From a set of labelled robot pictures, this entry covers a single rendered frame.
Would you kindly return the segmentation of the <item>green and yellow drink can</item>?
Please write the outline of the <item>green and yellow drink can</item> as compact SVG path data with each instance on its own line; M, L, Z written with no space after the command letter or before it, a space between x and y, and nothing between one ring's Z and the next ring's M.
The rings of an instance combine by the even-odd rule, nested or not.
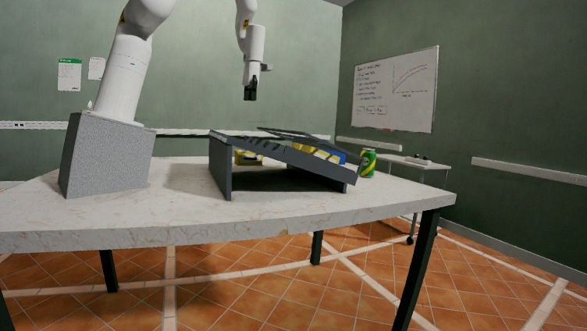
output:
M375 149L371 149L371 150L365 150L365 149L371 149L371 148L363 148L363 150L361 151L361 157L364 157L365 160L364 160L363 165L361 167L361 171L359 173L359 176L363 177L363 178L372 178L374 176L374 170L375 170L376 153L375 153Z

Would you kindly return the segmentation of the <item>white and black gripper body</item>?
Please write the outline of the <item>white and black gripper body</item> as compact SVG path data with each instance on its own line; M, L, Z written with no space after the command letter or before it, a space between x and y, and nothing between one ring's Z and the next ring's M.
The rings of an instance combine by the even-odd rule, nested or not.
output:
M252 62L246 61L244 62L244 76L243 76L243 86L247 86L247 84L253 84L253 75L256 75L257 80L259 80L259 63L260 62ZM261 63L260 63L261 65Z

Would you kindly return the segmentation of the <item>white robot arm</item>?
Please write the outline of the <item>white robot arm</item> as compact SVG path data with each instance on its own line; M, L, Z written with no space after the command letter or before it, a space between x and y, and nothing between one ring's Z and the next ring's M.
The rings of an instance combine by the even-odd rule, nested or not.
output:
M244 53L243 61L260 62L261 72L271 71L273 64L262 62L265 27L252 24L258 9L257 0L235 0L235 2L237 5L235 30L238 45ZM119 18L96 101L88 103L89 111L81 109L80 112L90 112L94 115L144 126L134 122L133 119L151 59L152 37L156 27L169 17L176 3L177 0L129 0L127 2Z

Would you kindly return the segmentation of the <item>blue open box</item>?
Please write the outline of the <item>blue open box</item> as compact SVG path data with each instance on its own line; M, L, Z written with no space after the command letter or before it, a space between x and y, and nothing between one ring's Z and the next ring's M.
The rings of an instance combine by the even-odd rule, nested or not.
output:
M328 152L328 153L330 153L332 155L335 155L337 157L340 157L340 161L339 161L339 164L338 165L345 165L345 158L346 158L346 155L345 154L341 154L341 153L334 152L334 151L328 151L328 150L324 150L324 149L321 149L321 148L319 148L319 149L320 150L323 150L323 151L326 151L326 152Z

